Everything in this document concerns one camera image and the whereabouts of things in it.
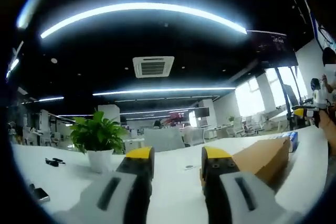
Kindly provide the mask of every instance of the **white flower pot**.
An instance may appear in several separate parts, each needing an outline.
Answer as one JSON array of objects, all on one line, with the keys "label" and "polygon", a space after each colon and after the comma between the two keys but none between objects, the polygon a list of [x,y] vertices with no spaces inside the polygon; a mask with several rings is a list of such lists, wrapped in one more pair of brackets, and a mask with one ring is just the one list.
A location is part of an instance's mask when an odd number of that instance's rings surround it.
[{"label": "white flower pot", "polygon": [[88,151],[91,169],[96,173],[106,173],[112,170],[111,157],[113,149],[108,151]]}]

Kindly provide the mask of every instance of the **cardboard box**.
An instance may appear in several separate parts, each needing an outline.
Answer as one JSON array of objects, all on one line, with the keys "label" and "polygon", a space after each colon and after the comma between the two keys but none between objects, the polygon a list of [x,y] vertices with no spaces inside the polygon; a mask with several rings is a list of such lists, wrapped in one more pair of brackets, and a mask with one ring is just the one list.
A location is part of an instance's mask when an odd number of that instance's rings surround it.
[{"label": "cardboard box", "polygon": [[288,163],[289,137],[259,140],[233,155],[242,172],[251,172],[267,185]]}]

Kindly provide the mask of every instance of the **ceiling air conditioner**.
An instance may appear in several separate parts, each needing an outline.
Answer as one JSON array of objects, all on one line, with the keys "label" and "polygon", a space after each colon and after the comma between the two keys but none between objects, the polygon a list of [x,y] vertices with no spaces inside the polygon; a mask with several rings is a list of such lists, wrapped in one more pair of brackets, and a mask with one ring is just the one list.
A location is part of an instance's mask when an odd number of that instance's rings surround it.
[{"label": "ceiling air conditioner", "polygon": [[174,56],[148,56],[133,58],[134,72],[137,78],[167,77],[170,74]]}]

